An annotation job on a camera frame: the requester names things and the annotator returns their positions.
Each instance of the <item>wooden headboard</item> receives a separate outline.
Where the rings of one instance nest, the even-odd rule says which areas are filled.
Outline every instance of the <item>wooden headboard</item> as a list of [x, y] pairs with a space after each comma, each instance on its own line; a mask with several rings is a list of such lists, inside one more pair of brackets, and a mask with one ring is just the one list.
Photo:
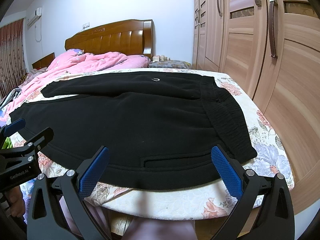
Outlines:
[[66, 40], [65, 49], [104, 54], [118, 51], [129, 55], [153, 56], [153, 20], [125, 20], [94, 27]]

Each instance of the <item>pink pants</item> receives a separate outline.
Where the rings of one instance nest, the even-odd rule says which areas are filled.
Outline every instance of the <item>pink pants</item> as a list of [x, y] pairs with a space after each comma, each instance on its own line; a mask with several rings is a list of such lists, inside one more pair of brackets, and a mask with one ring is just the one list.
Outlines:
[[[97, 223], [111, 237], [109, 228], [107, 209], [103, 207], [95, 207], [85, 201], [86, 206], [90, 210], [92, 216]], [[68, 222], [71, 231], [74, 234], [81, 236], [71, 214], [68, 210], [67, 204], [62, 197], [60, 205], [63, 214]], [[127, 228], [122, 240], [197, 240], [195, 232], [194, 220], [172, 221], [172, 220], [158, 220], [150, 218], [134, 217], [131, 224]]]

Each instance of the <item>hand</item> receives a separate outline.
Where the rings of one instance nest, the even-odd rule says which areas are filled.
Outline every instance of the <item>hand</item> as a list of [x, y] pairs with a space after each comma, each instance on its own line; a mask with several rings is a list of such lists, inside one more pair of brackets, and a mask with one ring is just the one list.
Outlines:
[[13, 217], [22, 217], [26, 212], [20, 186], [14, 187], [8, 193], [9, 201], [11, 202], [10, 212]]

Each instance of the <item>electrical outlet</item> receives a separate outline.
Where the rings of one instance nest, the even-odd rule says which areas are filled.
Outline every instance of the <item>electrical outlet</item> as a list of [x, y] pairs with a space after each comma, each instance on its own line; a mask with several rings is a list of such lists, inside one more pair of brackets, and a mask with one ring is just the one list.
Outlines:
[[82, 25], [82, 28], [84, 29], [84, 28], [87, 28], [87, 27], [89, 27], [89, 26], [90, 26], [90, 22], [83, 24], [83, 25]]

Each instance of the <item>metal screw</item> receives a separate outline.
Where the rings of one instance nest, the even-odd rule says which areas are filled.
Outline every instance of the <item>metal screw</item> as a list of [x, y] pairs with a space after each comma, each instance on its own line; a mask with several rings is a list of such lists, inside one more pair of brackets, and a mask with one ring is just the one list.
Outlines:
[[245, 173], [247, 173], [248, 176], [253, 176], [255, 174], [253, 170], [247, 170]]
[[277, 174], [277, 177], [278, 177], [279, 179], [284, 179], [284, 176], [283, 176], [283, 174], [281, 174], [281, 173], [278, 173], [278, 174]]
[[75, 171], [74, 171], [74, 170], [68, 170], [68, 171], [67, 171], [67, 176], [68, 176], [68, 177], [73, 176], [73, 174], [75, 174]]
[[38, 179], [43, 179], [43, 178], [44, 178], [44, 174], [43, 174], [43, 173], [40, 173], [37, 178], [38, 178]]

